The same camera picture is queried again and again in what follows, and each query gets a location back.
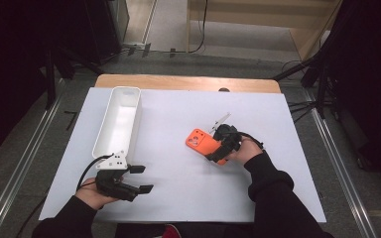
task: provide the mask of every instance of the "orange phone case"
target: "orange phone case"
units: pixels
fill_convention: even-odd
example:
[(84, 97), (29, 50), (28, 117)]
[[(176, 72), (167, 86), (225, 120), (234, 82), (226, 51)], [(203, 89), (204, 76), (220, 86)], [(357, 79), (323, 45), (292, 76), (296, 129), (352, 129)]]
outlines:
[[(221, 146), (220, 142), (215, 141), (211, 135), (200, 129), (194, 129), (190, 135), (188, 135), (186, 144), (204, 156), (215, 152), (215, 150)], [(217, 163), (224, 165), (226, 161), (222, 159)]]

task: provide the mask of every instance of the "black sleeve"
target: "black sleeve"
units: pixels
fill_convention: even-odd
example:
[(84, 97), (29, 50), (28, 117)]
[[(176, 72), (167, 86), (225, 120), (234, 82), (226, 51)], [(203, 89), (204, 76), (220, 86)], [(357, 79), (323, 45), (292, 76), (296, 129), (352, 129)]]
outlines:
[(73, 196), (55, 218), (43, 220), (33, 231), (33, 238), (92, 237), (91, 224), (96, 210)]
[(244, 165), (252, 184), (249, 197), (256, 202), (254, 237), (327, 237), (293, 193), (293, 180), (272, 164), (264, 152)]

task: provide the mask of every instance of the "white tray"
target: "white tray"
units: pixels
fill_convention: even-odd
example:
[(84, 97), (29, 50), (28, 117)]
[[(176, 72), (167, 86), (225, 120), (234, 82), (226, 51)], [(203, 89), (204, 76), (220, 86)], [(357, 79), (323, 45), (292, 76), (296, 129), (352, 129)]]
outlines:
[(92, 150), (92, 156), (95, 159), (123, 151), (126, 161), (132, 162), (141, 119), (141, 107), (139, 88), (115, 87), (112, 89)]

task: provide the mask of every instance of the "metal frame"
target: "metal frame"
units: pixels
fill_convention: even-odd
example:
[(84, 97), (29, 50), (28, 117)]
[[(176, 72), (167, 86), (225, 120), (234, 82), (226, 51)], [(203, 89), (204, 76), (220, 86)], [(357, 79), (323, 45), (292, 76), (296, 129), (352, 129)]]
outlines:
[[(305, 89), (305, 95), (307, 100), (315, 101), (314, 95), (307, 89)], [(367, 210), (361, 201), (360, 195), (355, 188), (348, 170), (345, 167), (344, 161), (339, 154), (338, 148), (336, 147), (329, 132), (326, 120), (320, 118), (320, 115), (316, 109), (313, 109), (312, 115), (314, 116), (315, 122), (317, 124), (317, 129), (319, 130), (320, 135), (323, 139), (324, 145), (329, 154), (330, 161), (332, 162), (333, 168), (335, 169), (336, 175), (348, 201), (348, 205), (351, 208), (351, 212), (357, 223), (361, 236), (367, 238), (377, 237), (374, 227), (367, 214)]]
[(66, 83), (64, 79), (61, 78), (58, 90), (60, 94), (56, 98), (56, 102), (49, 108), (44, 114), (43, 117), (36, 128), (32, 138), (30, 139), (29, 144), (27, 145), (26, 150), (24, 151), (23, 156), (20, 159), (15, 171), (12, 173), (8, 183), (6, 184), (4, 190), (0, 195), (0, 227), (8, 214), (9, 209), (17, 195), (18, 190), (23, 183), (24, 178), (32, 164), (37, 151), (39, 150), (40, 145), (48, 131), (56, 112), (61, 104), (61, 98), (64, 95), (64, 90)]

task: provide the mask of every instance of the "white paper sheet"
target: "white paper sheet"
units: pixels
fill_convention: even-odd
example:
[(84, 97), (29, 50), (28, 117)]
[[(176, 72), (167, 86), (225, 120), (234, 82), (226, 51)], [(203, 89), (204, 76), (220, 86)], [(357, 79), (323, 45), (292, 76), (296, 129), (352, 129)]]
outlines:
[[(63, 155), (40, 219), (54, 217), (74, 194), (108, 103), (109, 88), (90, 88)], [(295, 194), (318, 222), (325, 222), (318, 194), (283, 94), (206, 91), (142, 90), (142, 119), (134, 165), (139, 175), (125, 183), (153, 184), (149, 194), (133, 202), (105, 205), (96, 219), (114, 222), (220, 221), (252, 222), (254, 203), (248, 198), (249, 174), (228, 162), (218, 166), (188, 148), (187, 135), (206, 132), (230, 112), (234, 125), (264, 142), (277, 169), (289, 173)], [(88, 172), (95, 177), (96, 170)]]

